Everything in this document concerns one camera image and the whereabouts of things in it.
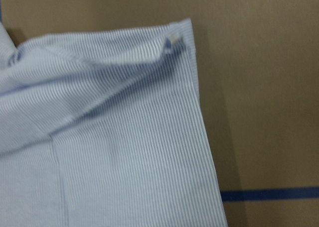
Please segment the light blue striped shirt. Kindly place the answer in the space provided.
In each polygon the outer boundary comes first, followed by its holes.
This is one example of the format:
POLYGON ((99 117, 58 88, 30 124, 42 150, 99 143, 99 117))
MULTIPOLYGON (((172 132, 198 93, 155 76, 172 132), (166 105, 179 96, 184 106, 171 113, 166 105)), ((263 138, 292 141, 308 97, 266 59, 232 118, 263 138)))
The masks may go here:
POLYGON ((189 19, 0 30, 3 227, 225 227, 189 19))

